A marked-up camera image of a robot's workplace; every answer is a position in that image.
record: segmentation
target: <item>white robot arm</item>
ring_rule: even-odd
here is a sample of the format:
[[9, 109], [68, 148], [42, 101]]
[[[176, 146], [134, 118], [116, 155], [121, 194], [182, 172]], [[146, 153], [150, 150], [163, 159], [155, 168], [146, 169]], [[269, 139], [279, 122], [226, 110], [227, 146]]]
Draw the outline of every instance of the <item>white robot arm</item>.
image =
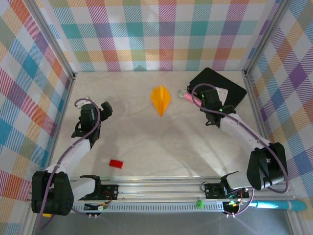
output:
[[73, 206], [73, 202], [86, 195], [96, 199], [101, 189], [99, 176], [84, 175], [77, 181], [70, 182], [70, 178], [80, 163], [81, 159], [91, 150], [99, 139], [101, 122], [112, 115], [112, 108], [108, 102], [101, 104], [100, 122], [97, 122], [96, 107], [91, 103], [85, 103], [81, 107], [79, 122], [72, 134], [72, 148], [64, 156], [60, 164], [54, 162], [45, 171], [37, 171], [32, 177], [32, 210], [39, 213], [43, 205], [44, 193], [48, 178], [55, 166], [52, 183], [49, 185], [49, 193], [44, 208], [44, 213], [67, 215]]
[[237, 171], [221, 178], [221, 185], [226, 188], [226, 193], [250, 187], [262, 190], [285, 179], [281, 167], [269, 151], [270, 149], [276, 154], [287, 171], [285, 150], [282, 144], [271, 143], [244, 124], [232, 106], [222, 105], [215, 89], [202, 92], [201, 107], [210, 110], [207, 112], [202, 109], [208, 119], [206, 125], [216, 125], [233, 139], [238, 140], [250, 156], [246, 172]]

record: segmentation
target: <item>metal frame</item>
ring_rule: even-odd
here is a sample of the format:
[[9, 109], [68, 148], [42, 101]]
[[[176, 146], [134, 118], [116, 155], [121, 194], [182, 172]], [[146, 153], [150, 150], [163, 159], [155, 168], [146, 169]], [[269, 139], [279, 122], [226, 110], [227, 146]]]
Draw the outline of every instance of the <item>metal frame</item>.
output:
[[[223, 201], [230, 201], [230, 199], [205, 199], [205, 194], [200, 190], [200, 185], [202, 182], [208, 181], [210, 183], [219, 183], [220, 178], [217, 177], [112, 177], [112, 178], [102, 178], [102, 184], [118, 184], [119, 185], [119, 196], [118, 200], [112, 201], [111, 206], [113, 206], [112, 211], [105, 212], [117, 212], [117, 211], [128, 211], [128, 212], [139, 212], [138, 206], [148, 206], [148, 208], [155, 203], [159, 205], [168, 206], [162, 209], [162, 212], [192, 212], [195, 209], [195, 202], [200, 198], [204, 201], [204, 204], [208, 207], [207, 211], [220, 212], [220, 204]], [[283, 190], [285, 184], [274, 185], [277, 190]], [[264, 189], [262, 191], [256, 191], [255, 198], [259, 200], [291, 200], [294, 198], [293, 190], [286, 194], [277, 194], [269, 189]], [[85, 203], [102, 203], [103, 201], [84, 201], [79, 200], [74, 204], [75, 209], [82, 209]], [[193, 207], [181, 209], [175, 208], [171, 209], [172, 206], [187, 206]], [[125, 208], [125, 206], [133, 206], [134, 208]], [[23, 217], [25, 216], [25, 223], [20, 227], [20, 235], [29, 235], [34, 232], [34, 225], [37, 214], [34, 214], [31, 210], [31, 194], [27, 200], [23, 211]]]
[[242, 71], [242, 76], [243, 76], [243, 79], [244, 79], [244, 82], [245, 82], [247, 95], [249, 97], [250, 105], [251, 105], [251, 108], [252, 108], [252, 111], [253, 111], [253, 116], [254, 116], [254, 118], [256, 120], [258, 131], [259, 131], [260, 135], [263, 138], [268, 140], [268, 133], [266, 131], [266, 128], [265, 128], [265, 125], [264, 125], [264, 122], [263, 122], [263, 119], [262, 119], [262, 115], [261, 115], [261, 112], [260, 112], [260, 108], [258, 106], [255, 94], [253, 92], [253, 88], [252, 88], [251, 82], [247, 78], [247, 76], [246, 76], [244, 71]]
[[250, 63], [247, 66], [247, 69], [246, 69], [247, 77], [249, 77], [249, 74], [259, 62], [262, 56], [262, 53], [264, 52], [266, 48], [266, 45], [268, 44], [268, 42], [271, 40], [272, 36], [274, 35], [279, 23], [281, 22], [281, 19], [283, 18], [285, 12], [288, 10], [288, 7], [290, 6], [291, 3], [292, 3], [292, 0], [281, 0], [279, 6], [277, 7], [277, 10], [275, 12], [273, 19], [271, 20], [260, 44], [258, 45], [254, 55], [252, 56]]
[[299, 212], [295, 211], [287, 211], [287, 216], [292, 228], [292, 231], [295, 235], [309, 235], [310, 232], [308, 230], [305, 221]]
[[62, 49], [60, 48], [56, 38], [54, 37], [49, 25], [46, 23], [44, 17], [42, 16], [36, 2], [34, 0], [24, 0], [24, 3], [27, 6], [32, 17], [34, 18], [35, 22], [37, 23], [40, 31], [43, 33], [48, 44], [54, 51], [56, 57], [60, 61], [61, 65], [63, 66], [64, 69], [66, 69], [71, 79], [74, 80], [76, 73], [73, 71], [65, 55], [63, 54]]
[[45, 163], [45, 169], [51, 164], [52, 162], [52, 157], [53, 157], [53, 154], [54, 154], [54, 151], [55, 151], [55, 148], [57, 146], [57, 140], [59, 138], [59, 135], [60, 135], [60, 132], [61, 132], [61, 126], [62, 126], [62, 123], [63, 123], [63, 120], [64, 120], [64, 117], [65, 117], [65, 113], [66, 113], [66, 110], [67, 110], [67, 107], [68, 107], [68, 104], [69, 104], [69, 100], [70, 100], [70, 96], [72, 95], [72, 91], [73, 91], [73, 88], [74, 88], [74, 84], [75, 84], [75, 80], [71, 80], [70, 81], [70, 84], [69, 84], [69, 89], [68, 89], [68, 92], [67, 92], [67, 96], [66, 96], [66, 100], [65, 100], [65, 103], [64, 103], [64, 107], [62, 109], [62, 112], [61, 112], [61, 118], [60, 118], [60, 123], [59, 125], [57, 126], [57, 129], [56, 129], [56, 132], [55, 132], [55, 138], [54, 138], [54, 141], [53, 141], [53, 144], [52, 144], [52, 150], [49, 154], [49, 157], [48, 157], [48, 161], [46, 161]]

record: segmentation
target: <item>marble surface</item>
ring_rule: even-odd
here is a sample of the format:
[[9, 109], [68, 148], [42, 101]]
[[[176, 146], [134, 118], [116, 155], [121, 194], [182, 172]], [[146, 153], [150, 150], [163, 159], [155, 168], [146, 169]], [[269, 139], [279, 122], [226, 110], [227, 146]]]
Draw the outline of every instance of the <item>marble surface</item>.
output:
[[[108, 101], [113, 115], [102, 123], [100, 139], [82, 159], [73, 176], [221, 176], [246, 170], [249, 156], [239, 143], [215, 126], [205, 126], [205, 114], [180, 98], [198, 71], [88, 72], [79, 73], [61, 127], [53, 160], [68, 147], [80, 110], [78, 98], [89, 96], [98, 105]], [[244, 86], [239, 71], [219, 72]], [[153, 106], [152, 89], [163, 85], [172, 97], [163, 117]], [[257, 131], [246, 96], [236, 109]], [[109, 166], [110, 159], [124, 162], [123, 169]]]

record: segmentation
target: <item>gray floor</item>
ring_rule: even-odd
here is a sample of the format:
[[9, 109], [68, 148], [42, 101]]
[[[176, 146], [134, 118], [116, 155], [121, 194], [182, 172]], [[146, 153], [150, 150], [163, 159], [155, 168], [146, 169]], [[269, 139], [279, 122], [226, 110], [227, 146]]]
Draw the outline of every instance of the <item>gray floor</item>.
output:
[[71, 213], [56, 216], [37, 235], [291, 235], [285, 210], [249, 208], [237, 218], [220, 212], [108, 213], [103, 219]]

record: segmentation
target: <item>colorful plaid wall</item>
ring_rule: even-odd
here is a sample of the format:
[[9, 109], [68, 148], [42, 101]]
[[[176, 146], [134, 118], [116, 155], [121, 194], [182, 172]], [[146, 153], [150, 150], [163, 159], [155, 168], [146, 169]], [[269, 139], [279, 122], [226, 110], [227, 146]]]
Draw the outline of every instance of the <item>colorful plaid wall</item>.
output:
[[260, 42], [263, 39], [263, 36], [264, 36], [265, 32], [267, 31], [268, 27], [270, 26], [270, 22], [272, 21], [281, 1], [282, 0], [275, 0], [275, 3], [273, 4], [272, 9], [271, 9], [270, 13], [268, 14], [268, 17], [267, 17], [266, 21], [264, 22], [262, 29], [259, 32], [259, 35], [258, 35], [257, 39], [255, 40], [254, 45], [253, 45], [253, 47], [249, 53], [248, 59], [246, 60], [246, 63], [244, 66], [244, 70], [247, 69], [252, 57], [254, 56], [255, 50], [260, 45]]
[[70, 64], [71, 68], [73, 71], [78, 71], [78, 69], [76, 68], [72, 58], [70, 57], [69, 53], [68, 53], [68, 48], [66, 45], [64, 45], [59, 33], [57, 32], [54, 24], [52, 23], [50, 17], [47, 14], [46, 9], [44, 8], [44, 5], [42, 3], [42, 0], [35, 0], [37, 6], [39, 7], [42, 16], [45, 18], [46, 23], [50, 26], [51, 32], [54, 35], [54, 38], [56, 39], [56, 41], [58, 42], [61, 50], [63, 51], [63, 54], [65, 55], [68, 63]]
[[68, 75], [22, 0], [0, 0], [0, 234], [16, 234], [45, 166]]
[[275, 2], [37, 1], [78, 71], [242, 70]]
[[292, 2], [252, 75], [267, 132], [285, 146], [313, 234], [313, 0]]

